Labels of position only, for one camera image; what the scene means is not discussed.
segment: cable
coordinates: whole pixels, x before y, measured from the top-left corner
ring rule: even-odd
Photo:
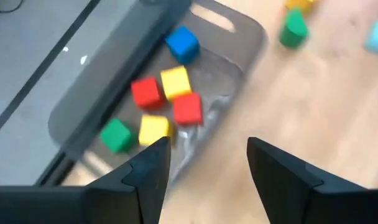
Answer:
[[[0,14],[11,13],[11,12],[14,12],[14,11],[18,10],[22,6],[23,2],[24,2],[24,0],[20,0],[19,4],[15,8],[13,8],[13,9],[10,9],[10,10],[0,10]]]

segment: green cylinder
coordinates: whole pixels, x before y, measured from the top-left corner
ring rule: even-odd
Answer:
[[[280,31],[280,43],[284,46],[296,49],[308,37],[307,24],[302,16],[301,10],[293,9],[286,15],[284,26]]]

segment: gray plastic tray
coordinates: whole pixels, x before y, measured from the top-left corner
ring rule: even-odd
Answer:
[[[175,126],[170,182],[176,180],[180,171],[197,152],[201,151],[206,140],[211,137],[224,112],[241,89],[247,72],[260,55],[266,40],[263,28],[251,18],[213,1],[204,0],[197,3],[229,19],[235,32],[222,29],[191,12],[177,25],[186,26],[200,40],[200,56],[186,68],[192,90],[202,96],[205,122],[203,126],[191,128]],[[154,75],[161,83],[160,71],[176,66],[179,64],[164,45],[154,54],[139,78]],[[139,128],[143,114],[146,112],[138,109],[132,95],[127,94],[112,118],[118,118],[134,128]],[[170,106],[151,114],[162,114],[173,121]],[[87,150],[93,151],[112,168],[116,168],[143,148],[137,146],[130,154],[113,154],[97,137]]]

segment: wooden table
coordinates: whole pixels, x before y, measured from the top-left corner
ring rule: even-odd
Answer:
[[[282,0],[220,2],[259,21],[269,44],[207,150],[166,199],[160,223],[268,223],[247,164],[249,136],[378,187],[378,55],[363,47],[378,0],[320,0],[307,19],[310,39],[296,52],[277,40]],[[77,169],[67,182],[90,180]]]

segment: yellow block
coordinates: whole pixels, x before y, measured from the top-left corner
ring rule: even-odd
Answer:
[[[315,4],[316,0],[287,0],[286,7],[289,10],[299,8],[302,13],[308,14]]]
[[[188,73],[184,66],[164,70],[161,76],[164,93],[169,101],[191,93]]]
[[[139,130],[139,144],[149,146],[161,137],[173,138],[173,126],[164,116],[143,115]]]

